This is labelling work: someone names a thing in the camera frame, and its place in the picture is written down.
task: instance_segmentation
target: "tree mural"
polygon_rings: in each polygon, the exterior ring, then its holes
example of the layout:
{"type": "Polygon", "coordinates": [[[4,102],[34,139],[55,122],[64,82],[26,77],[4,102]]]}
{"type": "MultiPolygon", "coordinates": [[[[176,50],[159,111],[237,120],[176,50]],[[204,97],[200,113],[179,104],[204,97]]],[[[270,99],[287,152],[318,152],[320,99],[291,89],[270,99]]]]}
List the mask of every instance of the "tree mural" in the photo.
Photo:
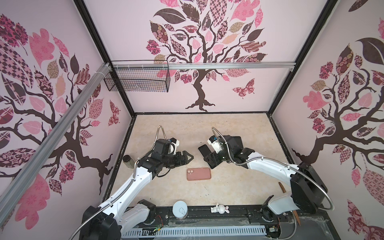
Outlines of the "tree mural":
{"type": "MultiPolygon", "coordinates": [[[[255,42],[263,29],[257,29],[263,19],[261,7],[254,9],[260,0],[228,0],[234,6],[232,15],[227,11],[227,0],[160,0],[170,8],[161,9],[155,16],[162,17],[167,24],[151,23],[151,30],[156,40],[149,40],[147,50],[155,56],[155,63],[169,60],[172,63],[229,63],[229,62],[260,62],[266,54],[257,52],[266,42],[255,42]],[[162,47],[167,53],[160,54],[162,47]]],[[[205,99],[201,82],[206,79],[217,81],[218,75],[225,81],[249,73],[247,69],[228,69],[226,74],[217,69],[170,70],[175,82],[191,83],[196,89],[198,99],[188,108],[214,106],[205,99]]],[[[243,97],[252,93],[254,81],[245,88],[233,90],[243,97]]]]}
{"type": "Polygon", "coordinates": [[[311,164],[325,145],[336,145],[333,153],[340,154],[340,164],[349,159],[354,163],[351,178],[356,186],[362,171],[356,160],[360,153],[365,165],[364,185],[384,205],[384,177],[369,170],[370,166],[384,170],[384,73],[364,68],[365,61],[384,65],[384,43],[376,38],[358,41],[362,43],[363,57],[354,55],[348,45],[336,66],[328,62],[320,68],[321,80],[311,85],[314,91],[303,98],[307,107],[314,110],[308,117],[317,133],[313,149],[307,156],[292,150],[303,162],[311,164]]]}
{"type": "MultiPolygon", "coordinates": [[[[33,146],[41,145],[60,117],[71,106],[75,95],[81,92],[79,87],[87,84],[90,74],[88,64],[80,70],[75,54],[70,58],[64,43],[54,36],[52,38],[60,55],[52,55],[55,45],[49,42],[50,35],[47,30],[42,28],[40,35],[33,33],[28,37],[25,29],[19,23],[15,25],[4,15],[0,18],[0,26],[0,37],[9,43],[0,40],[0,70],[6,90],[0,96],[0,103],[5,106],[0,109],[0,124],[6,125],[0,127],[0,149],[7,146],[12,139],[13,141],[21,140],[16,149],[0,154],[0,167],[13,168],[29,161],[35,153],[34,149],[28,147],[31,145],[30,141],[34,143],[33,146]],[[26,45],[28,40],[32,55],[37,61],[34,72],[12,48],[17,47],[18,42],[26,45]],[[51,62],[45,71],[41,69],[41,63],[46,60],[51,60],[51,62]],[[33,107],[32,109],[28,109],[28,103],[33,107]],[[20,117],[20,119],[10,125],[11,120],[15,117],[20,117]]],[[[100,124],[96,120],[103,107],[103,99],[97,99],[100,88],[99,85],[95,89],[87,104],[65,133],[66,141],[52,152],[47,164],[43,166],[43,168],[50,168],[45,179],[49,188],[54,192],[62,194],[62,184],[73,179],[76,169],[92,167],[99,172],[101,193],[103,177],[111,172],[111,168],[107,169],[107,166],[112,154],[104,161],[83,154],[83,146],[88,146],[87,139],[92,137],[89,129],[100,124]]],[[[117,124],[119,109],[111,101],[110,106],[113,115],[109,120],[109,125],[117,124]]],[[[21,169],[13,173],[0,171],[0,177],[15,177],[20,171],[21,169]]]]}

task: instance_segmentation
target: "black motor joint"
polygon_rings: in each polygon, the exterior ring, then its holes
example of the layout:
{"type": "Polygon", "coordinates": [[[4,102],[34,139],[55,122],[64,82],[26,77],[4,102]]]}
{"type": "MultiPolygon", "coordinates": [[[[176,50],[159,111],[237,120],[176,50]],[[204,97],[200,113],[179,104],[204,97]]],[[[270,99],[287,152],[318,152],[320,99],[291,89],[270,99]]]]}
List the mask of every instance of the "black motor joint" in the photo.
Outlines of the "black motor joint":
{"type": "Polygon", "coordinates": [[[158,139],[155,142],[153,150],[140,159],[137,166],[148,169],[148,172],[152,173],[153,179],[164,167],[172,169],[188,164],[194,157],[187,151],[183,151],[183,153],[176,152],[174,154],[175,148],[171,143],[176,143],[176,141],[175,138],[158,139]]]}

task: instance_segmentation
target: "wire basket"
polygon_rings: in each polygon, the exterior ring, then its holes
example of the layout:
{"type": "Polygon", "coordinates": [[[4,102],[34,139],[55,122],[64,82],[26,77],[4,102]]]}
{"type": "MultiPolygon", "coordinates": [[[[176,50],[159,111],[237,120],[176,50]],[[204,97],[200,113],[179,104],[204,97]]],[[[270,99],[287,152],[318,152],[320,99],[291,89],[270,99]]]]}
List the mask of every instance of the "wire basket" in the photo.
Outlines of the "wire basket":
{"type": "Polygon", "coordinates": [[[118,81],[120,81],[124,91],[168,92],[170,83],[168,61],[132,60],[112,62],[118,62],[119,64],[114,63],[113,65],[117,76],[111,71],[104,78],[109,91],[118,91],[120,88],[118,81]],[[149,63],[137,63],[138,61],[147,61],[149,63]]]}

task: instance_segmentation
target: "pink leaf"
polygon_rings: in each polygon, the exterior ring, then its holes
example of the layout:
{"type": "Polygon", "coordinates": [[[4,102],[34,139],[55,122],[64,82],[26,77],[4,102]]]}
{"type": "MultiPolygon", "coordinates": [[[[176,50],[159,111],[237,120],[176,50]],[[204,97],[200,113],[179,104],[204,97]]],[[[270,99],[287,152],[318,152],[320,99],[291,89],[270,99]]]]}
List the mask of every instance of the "pink leaf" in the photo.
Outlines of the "pink leaf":
{"type": "Polygon", "coordinates": [[[227,75],[223,75],[223,79],[229,82],[229,77],[227,75]]]}
{"type": "Polygon", "coordinates": [[[100,122],[99,121],[93,121],[93,122],[91,122],[91,125],[92,126],[94,126],[94,127],[97,127],[97,126],[99,126],[99,124],[100,124],[100,122]]]}
{"type": "Polygon", "coordinates": [[[250,0],[242,0],[233,12],[231,20],[237,18],[241,21],[245,21],[247,17],[254,15],[255,12],[253,9],[255,9],[259,4],[260,0],[254,0],[252,3],[250,0]]]}
{"type": "Polygon", "coordinates": [[[65,103],[64,98],[59,98],[55,103],[55,110],[58,113],[65,113],[67,111],[67,104],[65,103]]]}
{"type": "Polygon", "coordinates": [[[352,173],[351,173],[351,177],[352,177],[352,181],[353,181],[353,183],[355,183],[355,186],[359,185],[361,176],[360,176],[360,172],[359,172],[359,169],[358,169],[358,168],[355,168],[355,169],[352,171],[352,173]]]}
{"type": "Polygon", "coordinates": [[[20,204],[20,207],[17,209],[15,221],[18,222],[26,218],[25,227],[27,229],[33,228],[39,221],[37,211],[47,206],[46,200],[49,198],[48,183],[40,174],[37,174],[34,183],[25,191],[17,203],[20,204]]]}
{"type": "Polygon", "coordinates": [[[198,49],[200,46],[201,46],[200,43],[196,39],[193,39],[192,41],[193,49],[198,49]]]}
{"type": "Polygon", "coordinates": [[[197,62],[199,62],[200,61],[200,59],[201,59],[201,53],[198,53],[197,55],[196,55],[196,57],[195,57],[195,59],[194,59],[194,63],[197,63],[197,62]]]}
{"type": "Polygon", "coordinates": [[[380,18],[380,24],[379,24],[379,33],[380,37],[384,39],[384,21],[380,18]]]}
{"type": "Polygon", "coordinates": [[[211,33],[211,31],[208,31],[207,32],[207,34],[205,35],[205,41],[206,42],[210,42],[210,41],[212,41],[212,33],[211,33]]]}
{"type": "Polygon", "coordinates": [[[38,134],[41,130],[41,123],[38,121],[29,121],[23,123],[23,127],[32,134],[38,134]]]}
{"type": "Polygon", "coordinates": [[[263,11],[262,11],[262,8],[260,6],[259,10],[257,10],[256,18],[255,18],[256,28],[262,23],[262,20],[263,20],[263,11]]]}
{"type": "Polygon", "coordinates": [[[368,108],[372,103],[372,94],[369,92],[359,99],[359,105],[368,108]]]}
{"type": "Polygon", "coordinates": [[[49,42],[49,33],[43,28],[40,29],[41,36],[37,33],[33,33],[32,35],[33,36],[29,36],[29,45],[33,56],[41,67],[41,63],[44,60],[53,59],[52,53],[55,46],[49,42]]]}
{"type": "Polygon", "coordinates": [[[347,122],[352,122],[358,119],[361,116],[360,113],[348,113],[342,117],[342,119],[346,120],[347,122]]]}
{"type": "Polygon", "coordinates": [[[31,97],[29,97],[29,101],[31,102],[32,107],[36,111],[43,111],[43,109],[45,108],[45,103],[38,98],[31,96],[31,97]]]}
{"type": "Polygon", "coordinates": [[[380,137],[384,137],[384,123],[380,124],[379,129],[377,130],[377,134],[380,137]]]}
{"type": "Polygon", "coordinates": [[[214,53],[216,53],[216,54],[220,53],[221,50],[223,50],[223,47],[224,47],[223,44],[215,45],[215,46],[213,47],[213,51],[214,51],[214,53]]]}

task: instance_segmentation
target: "dark brown leaf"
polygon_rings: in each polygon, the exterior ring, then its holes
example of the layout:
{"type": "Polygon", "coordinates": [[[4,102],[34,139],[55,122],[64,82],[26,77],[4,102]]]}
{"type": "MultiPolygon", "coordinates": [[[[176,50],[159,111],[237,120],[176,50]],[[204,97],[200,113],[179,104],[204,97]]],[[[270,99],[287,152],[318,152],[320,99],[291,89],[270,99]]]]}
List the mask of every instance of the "dark brown leaf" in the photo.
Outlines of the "dark brown leaf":
{"type": "Polygon", "coordinates": [[[354,10],[359,9],[361,6],[363,6],[368,0],[357,0],[351,8],[348,10],[348,12],[352,12],[354,10]]]}
{"type": "Polygon", "coordinates": [[[247,40],[248,40],[248,41],[253,41],[253,40],[255,40],[256,38],[258,38],[258,37],[260,36],[260,34],[262,33],[262,30],[263,30],[263,29],[256,29],[255,31],[251,32],[251,33],[248,35],[247,40]]]}
{"type": "Polygon", "coordinates": [[[171,24],[178,24],[185,21],[185,17],[178,11],[172,8],[164,8],[155,13],[153,16],[160,16],[164,18],[165,21],[171,24]]]}
{"type": "Polygon", "coordinates": [[[364,76],[355,71],[353,71],[353,82],[357,85],[363,85],[366,83],[364,76]]]}
{"type": "Polygon", "coordinates": [[[384,65],[384,43],[376,38],[362,38],[358,40],[362,43],[362,55],[371,62],[384,65]]]}
{"type": "Polygon", "coordinates": [[[371,128],[371,127],[362,127],[358,130],[357,132],[357,137],[364,137],[364,136],[367,136],[368,134],[370,134],[374,129],[374,128],[371,128]]]}

